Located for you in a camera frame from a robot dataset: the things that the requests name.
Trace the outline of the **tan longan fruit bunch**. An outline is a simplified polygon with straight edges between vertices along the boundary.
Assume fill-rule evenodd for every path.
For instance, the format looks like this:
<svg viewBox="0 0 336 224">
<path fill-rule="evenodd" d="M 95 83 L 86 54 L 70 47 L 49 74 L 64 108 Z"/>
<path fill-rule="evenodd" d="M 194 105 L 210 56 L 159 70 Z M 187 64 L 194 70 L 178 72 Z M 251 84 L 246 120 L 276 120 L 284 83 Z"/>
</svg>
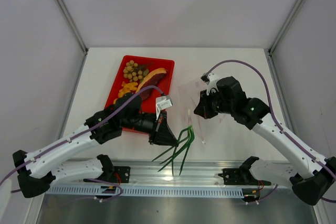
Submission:
<svg viewBox="0 0 336 224">
<path fill-rule="evenodd" d="M 125 64 L 123 77 L 128 79 L 129 82 L 142 82 L 150 72 L 150 65 L 152 65 L 152 63 L 138 64 L 137 62 L 130 60 Z"/>
</svg>

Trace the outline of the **clear zip top bag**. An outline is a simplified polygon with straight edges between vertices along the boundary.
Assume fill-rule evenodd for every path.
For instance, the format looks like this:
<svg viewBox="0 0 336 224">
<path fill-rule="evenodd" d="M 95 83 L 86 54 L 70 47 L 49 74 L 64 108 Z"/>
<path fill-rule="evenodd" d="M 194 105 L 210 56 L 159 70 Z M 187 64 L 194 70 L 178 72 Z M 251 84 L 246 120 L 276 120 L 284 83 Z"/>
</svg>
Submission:
<svg viewBox="0 0 336 224">
<path fill-rule="evenodd" d="M 180 112 L 184 126 L 192 126 L 195 137 L 204 145 L 214 136 L 219 125 L 225 118 L 219 114 L 212 119 L 204 119 L 194 114 L 194 110 L 200 101 L 200 92 L 207 86 L 201 79 L 192 80 L 177 87 L 180 98 Z"/>
</svg>

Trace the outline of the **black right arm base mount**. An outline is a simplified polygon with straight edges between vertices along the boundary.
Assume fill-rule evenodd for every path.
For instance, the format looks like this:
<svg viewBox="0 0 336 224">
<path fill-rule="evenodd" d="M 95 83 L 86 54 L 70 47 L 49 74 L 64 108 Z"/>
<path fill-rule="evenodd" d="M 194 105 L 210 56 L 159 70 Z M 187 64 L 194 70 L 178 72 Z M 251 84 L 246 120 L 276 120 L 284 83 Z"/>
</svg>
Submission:
<svg viewBox="0 0 336 224">
<path fill-rule="evenodd" d="M 251 156 L 246 159 L 238 168 L 223 168 L 217 176 L 223 179 L 224 185 L 232 186 L 257 186 L 260 181 L 256 180 L 249 169 L 252 164 L 259 160 L 259 157 Z"/>
</svg>

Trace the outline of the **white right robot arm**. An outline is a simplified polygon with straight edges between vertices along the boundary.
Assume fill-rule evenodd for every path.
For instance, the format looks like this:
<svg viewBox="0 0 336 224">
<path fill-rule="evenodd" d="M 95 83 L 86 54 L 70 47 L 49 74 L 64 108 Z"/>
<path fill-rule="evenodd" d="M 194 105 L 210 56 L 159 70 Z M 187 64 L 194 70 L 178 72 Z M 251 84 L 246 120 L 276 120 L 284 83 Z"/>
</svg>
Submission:
<svg viewBox="0 0 336 224">
<path fill-rule="evenodd" d="M 229 114 L 263 137 L 290 163 L 273 164 L 250 157 L 240 170 L 240 179 L 246 184 L 266 180 L 290 188 L 304 203 L 316 205 L 335 182 L 335 157 L 327 158 L 309 147 L 277 120 L 270 105 L 259 98 L 248 98 L 234 77 L 220 78 L 210 73 L 201 80 L 207 88 L 200 92 L 194 114 L 204 119 Z"/>
</svg>

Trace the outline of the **sliced cured ham piece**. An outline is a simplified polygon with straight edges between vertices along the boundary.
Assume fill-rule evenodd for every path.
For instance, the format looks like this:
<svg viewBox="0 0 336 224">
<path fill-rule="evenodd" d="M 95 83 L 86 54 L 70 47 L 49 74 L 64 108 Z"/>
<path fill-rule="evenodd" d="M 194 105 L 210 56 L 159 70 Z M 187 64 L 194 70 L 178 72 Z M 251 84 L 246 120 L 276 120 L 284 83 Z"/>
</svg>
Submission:
<svg viewBox="0 0 336 224">
<path fill-rule="evenodd" d="M 142 82 L 139 84 L 136 93 L 138 93 L 140 90 L 148 87 L 148 86 L 157 86 L 160 81 L 166 76 L 167 70 L 165 68 L 157 68 L 151 72 L 148 73 L 147 76 L 145 76 L 142 80 Z M 140 94 L 141 99 L 147 100 L 151 94 L 153 89 L 147 89 L 143 91 Z"/>
</svg>

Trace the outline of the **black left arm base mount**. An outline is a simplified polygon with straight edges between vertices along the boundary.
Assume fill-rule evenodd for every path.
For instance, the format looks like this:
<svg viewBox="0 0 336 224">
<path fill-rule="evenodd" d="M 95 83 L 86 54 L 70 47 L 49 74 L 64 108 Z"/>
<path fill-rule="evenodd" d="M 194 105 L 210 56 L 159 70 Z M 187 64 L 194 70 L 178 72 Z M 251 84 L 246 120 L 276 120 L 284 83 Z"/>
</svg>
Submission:
<svg viewBox="0 0 336 224">
<path fill-rule="evenodd" d="M 128 184 L 130 180 L 131 175 L 131 167 L 130 166 L 115 166 L 114 167 L 114 173 L 105 176 L 101 175 L 98 177 L 98 180 L 105 181 L 105 182 L 111 182 L 116 184 Z"/>
</svg>

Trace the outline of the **green scallion stalk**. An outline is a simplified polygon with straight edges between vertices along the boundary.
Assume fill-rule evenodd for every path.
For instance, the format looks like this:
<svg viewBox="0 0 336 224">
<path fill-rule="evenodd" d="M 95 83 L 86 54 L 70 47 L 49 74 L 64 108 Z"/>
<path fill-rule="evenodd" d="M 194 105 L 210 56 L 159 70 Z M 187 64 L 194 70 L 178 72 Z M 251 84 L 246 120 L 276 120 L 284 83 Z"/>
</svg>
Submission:
<svg viewBox="0 0 336 224">
<path fill-rule="evenodd" d="M 195 133 L 194 133 L 194 128 L 192 124 L 192 119 L 191 119 L 191 110 L 187 110 L 187 118 L 188 118 L 188 126 L 184 129 L 182 129 L 179 133 L 178 139 L 177 139 L 177 146 L 172 146 L 166 149 L 164 152 L 159 154 L 157 157 L 155 157 L 152 161 L 156 161 L 160 157 L 164 156 L 168 152 L 172 151 L 172 154 L 166 158 L 165 160 L 160 162 L 160 165 L 162 165 L 161 168 L 159 168 L 158 173 L 164 170 L 167 166 L 170 165 L 171 167 L 171 174 L 174 177 L 174 162 L 175 159 L 184 153 L 183 159 L 181 161 L 180 169 L 179 169 L 179 176 L 182 174 L 184 164 L 187 158 L 187 155 L 189 153 L 190 147 L 192 143 L 195 140 Z"/>
</svg>

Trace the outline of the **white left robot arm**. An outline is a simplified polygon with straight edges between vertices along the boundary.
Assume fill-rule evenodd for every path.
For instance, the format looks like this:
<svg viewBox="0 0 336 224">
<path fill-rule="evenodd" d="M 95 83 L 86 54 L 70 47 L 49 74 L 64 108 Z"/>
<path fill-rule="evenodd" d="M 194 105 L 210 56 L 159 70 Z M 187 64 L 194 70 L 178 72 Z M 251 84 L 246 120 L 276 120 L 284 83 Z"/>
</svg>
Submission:
<svg viewBox="0 0 336 224">
<path fill-rule="evenodd" d="M 68 136 L 34 152 L 15 152 L 13 161 L 23 196 L 33 198 L 51 186 L 75 180 L 113 182 L 116 169 L 108 155 L 100 154 L 77 163 L 67 161 L 82 151 L 121 136 L 123 129 L 147 134 L 152 145 L 176 147 L 178 141 L 167 123 L 166 109 L 173 105 L 170 97 L 161 95 L 156 98 L 155 113 L 142 112 L 142 102 L 140 95 L 128 93 L 86 119 Z"/>
</svg>

